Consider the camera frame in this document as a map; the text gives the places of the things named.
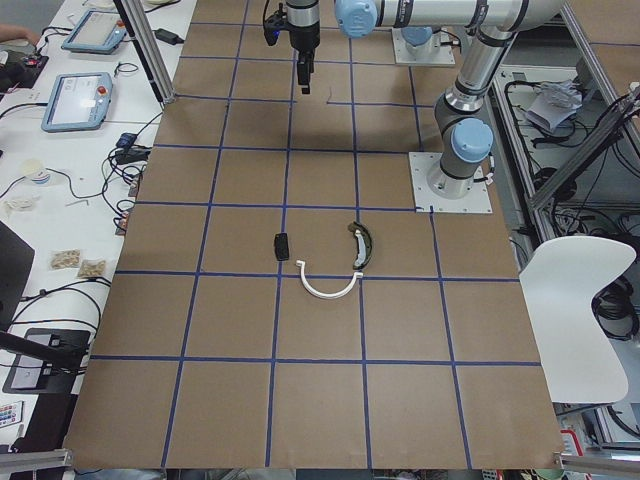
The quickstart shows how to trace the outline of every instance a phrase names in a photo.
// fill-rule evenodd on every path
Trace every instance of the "white chair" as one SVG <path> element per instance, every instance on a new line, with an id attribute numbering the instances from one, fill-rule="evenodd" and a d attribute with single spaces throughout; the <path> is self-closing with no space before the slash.
<path id="1" fill-rule="evenodd" d="M 591 301 L 635 260 L 628 245 L 598 237 L 543 243 L 520 274 L 551 400 L 614 403 L 629 388 Z"/>

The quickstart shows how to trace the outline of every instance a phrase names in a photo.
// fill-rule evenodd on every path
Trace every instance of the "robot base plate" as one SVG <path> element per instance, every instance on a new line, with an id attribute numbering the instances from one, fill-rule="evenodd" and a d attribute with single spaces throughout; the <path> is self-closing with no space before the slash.
<path id="1" fill-rule="evenodd" d="M 393 51 L 398 65 L 425 65 L 431 67 L 455 67 L 456 65 L 453 50 L 450 46 L 441 46 L 435 49 L 424 48 L 421 50 L 421 54 L 414 56 L 407 50 L 407 42 L 402 38 L 401 29 L 393 28 L 391 34 L 393 37 Z M 436 35 L 440 35 L 440 41 L 442 42 L 447 42 L 451 38 L 445 31 Z"/>
<path id="2" fill-rule="evenodd" d="M 413 198 L 416 204 L 416 212 L 430 213 L 476 213 L 491 214 L 491 200 L 485 182 L 474 183 L 469 193 L 458 200 L 449 200 L 436 194 L 427 184 L 427 174 L 431 166 L 440 161 L 441 153 L 417 153 L 409 154 L 411 165 L 411 181 L 413 183 Z M 478 168 L 475 178 L 483 178 L 482 168 Z"/>

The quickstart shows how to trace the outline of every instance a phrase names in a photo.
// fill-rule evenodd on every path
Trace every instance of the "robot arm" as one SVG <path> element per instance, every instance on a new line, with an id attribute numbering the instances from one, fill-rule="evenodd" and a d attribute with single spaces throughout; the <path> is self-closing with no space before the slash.
<path id="1" fill-rule="evenodd" d="M 269 46 L 278 41 L 282 30 L 289 32 L 291 46 L 298 52 L 298 85 L 302 93 L 311 93 L 311 74 L 315 51 L 320 45 L 319 0 L 287 0 L 287 10 L 279 4 L 278 10 L 263 19 L 264 36 Z M 269 2 L 265 5 L 265 16 Z"/>
<path id="2" fill-rule="evenodd" d="M 351 38 L 375 27 L 461 25 L 475 35 L 455 84 L 438 100 L 435 117 L 444 142 L 440 164 L 428 175 L 439 196 L 462 198 L 494 136 L 476 114 L 517 32 L 556 15 L 565 0 L 336 0 L 336 18 Z"/>

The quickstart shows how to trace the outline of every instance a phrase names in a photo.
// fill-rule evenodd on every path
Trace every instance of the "workbench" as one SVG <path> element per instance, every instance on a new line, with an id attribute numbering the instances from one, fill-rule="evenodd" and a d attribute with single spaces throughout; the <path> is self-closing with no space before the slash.
<path id="1" fill-rule="evenodd" d="M 562 442 L 508 232 L 415 212 L 455 69 L 397 67 L 321 2 L 312 95 L 263 3 L 203 1 L 65 446 L 79 468 L 550 467 Z M 373 259 L 348 296 L 360 221 Z M 287 232 L 291 260 L 277 262 Z"/>

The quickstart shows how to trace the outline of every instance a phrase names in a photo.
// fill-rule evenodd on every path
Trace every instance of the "white table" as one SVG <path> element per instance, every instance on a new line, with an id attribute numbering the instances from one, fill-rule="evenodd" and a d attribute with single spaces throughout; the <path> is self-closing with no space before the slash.
<path id="1" fill-rule="evenodd" d="M 74 21 L 79 20 L 83 13 L 88 10 L 88 7 L 82 6 L 82 3 L 81 0 L 67 0 L 54 17 L 51 25 L 72 28 L 73 24 L 68 19 L 68 15 L 73 15 L 72 20 Z M 196 0 L 182 0 L 176 5 L 157 10 L 148 15 L 149 23 L 154 29 L 164 28 L 185 38 L 195 4 Z M 12 94 L 6 95 L 0 102 L 0 111 L 21 103 L 46 103 L 49 100 L 58 75 L 107 72 L 111 75 L 114 86 L 111 105 L 105 121 L 146 123 L 160 113 L 160 106 L 149 86 L 133 43 L 121 43 L 111 55 L 93 55 L 62 50 L 60 45 L 62 45 L 64 39 L 65 37 L 58 35 L 49 37 L 49 45 L 43 50 L 43 54 L 49 56 L 49 62 L 34 88 L 19 89 Z M 173 78 L 182 52 L 182 44 L 169 45 L 164 42 L 158 42 L 158 46 L 167 71 Z M 133 63 L 139 67 L 139 70 L 133 74 L 121 73 L 114 78 L 114 70 L 118 62 Z M 43 109 L 28 108 L 12 112 L 10 115 L 12 117 L 42 119 L 43 112 Z"/>
<path id="2" fill-rule="evenodd" d="M 197 0 L 182 0 L 179 4 L 149 14 L 152 28 L 165 28 L 185 37 Z M 87 7 L 82 0 L 67 0 L 51 25 L 71 27 L 68 15 L 78 20 Z M 160 107 L 146 79 L 140 60 L 131 43 L 123 43 L 113 55 L 82 55 L 61 50 L 63 37 L 52 36 L 45 50 L 50 60 L 33 89 L 20 89 L 7 95 L 0 102 L 0 111 L 25 102 L 46 102 L 58 74 L 105 71 L 113 75 L 118 62 L 131 62 L 140 66 L 134 75 L 121 74 L 114 81 L 114 95 L 105 123 L 99 130 L 68 133 L 45 133 L 40 128 L 43 108 L 12 112 L 0 120 L 0 192 L 15 179 L 22 176 L 20 166 L 28 158 L 39 159 L 46 167 L 67 173 L 78 195 L 90 195 L 100 191 L 103 185 L 101 164 L 124 132 L 137 132 L 142 125 L 160 112 Z M 160 51 L 173 77 L 178 65 L 181 45 L 159 43 Z M 137 143 L 152 145 L 160 118 L 147 127 Z M 129 187 L 121 180 L 110 184 L 107 197 L 112 204 L 127 198 Z M 4 201 L 10 198 L 38 197 L 36 206 L 28 212 L 13 212 L 7 216 Z M 107 277 L 113 275 L 123 239 L 114 234 L 114 213 L 100 197 L 87 202 L 77 202 L 69 192 L 67 180 L 57 174 L 46 186 L 37 186 L 23 180 L 0 200 L 0 219 L 16 231 L 36 251 L 34 265 L 25 294 L 34 295 L 40 289 L 51 289 L 76 280 L 77 270 L 49 268 L 52 251 L 81 249 L 83 258 L 105 259 L 108 262 Z M 104 307 L 108 289 L 92 284 L 81 289 L 89 293 Z M 25 311 L 21 321 L 55 318 L 82 319 L 95 324 L 95 307 L 74 292 L 60 292 L 36 302 Z M 42 325 L 16 325 L 10 332 L 22 336 L 29 328 L 69 328 L 91 331 L 77 323 L 60 322 Z M 0 350 L 0 363 L 11 364 L 13 355 Z M 0 367 L 0 381 L 9 369 Z M 73 393 L 78 393 L 82 377 L 78 377 Z M 23 424 L 26 427 L 33 413 L 37 395 L 15 395 L 0 392 L 0 405 L 24 400 Z M 11 444 L 18 435 L 19 426 L 0 429 L 0 444 Z"/>

